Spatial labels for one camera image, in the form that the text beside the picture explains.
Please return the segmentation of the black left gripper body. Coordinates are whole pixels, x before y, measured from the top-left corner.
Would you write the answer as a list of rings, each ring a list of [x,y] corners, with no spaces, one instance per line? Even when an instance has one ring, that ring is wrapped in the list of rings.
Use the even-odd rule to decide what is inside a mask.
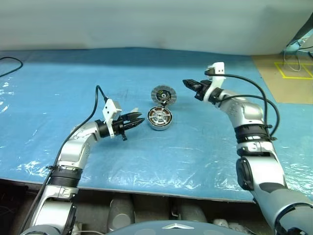
[[[126,141],[128,138],[126,137],[126,121],[124,119],[118,119],[116,121],[113,121],[112,123],[112,129],[115,136],[121,135],[122,140]]]

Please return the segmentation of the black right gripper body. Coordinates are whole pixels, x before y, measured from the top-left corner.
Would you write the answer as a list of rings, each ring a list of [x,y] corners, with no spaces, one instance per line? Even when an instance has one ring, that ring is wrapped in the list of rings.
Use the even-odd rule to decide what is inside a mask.
[[[211,80],[202,80],[201,83],[201,90],[196,92],[195,98],[204,101],[205,94],[207,90],[211,87],[212,81]]]

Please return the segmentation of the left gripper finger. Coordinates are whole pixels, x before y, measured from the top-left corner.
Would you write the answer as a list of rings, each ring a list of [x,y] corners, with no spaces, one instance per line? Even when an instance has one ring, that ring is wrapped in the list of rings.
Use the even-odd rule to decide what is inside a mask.
[[[145,120],[145,118],[136,118],[136,119],[131,120],[129,122],[125,122],[125,123],[123,123],[123,129],[132,129],[132,128],[140,125],[144,120]]]
[[[133,121],[135,119],[137,119],[139,116],[141,116],[140,112],[131,112],[131,113],[127,113],[121,116],[121,119],[123,121]]]

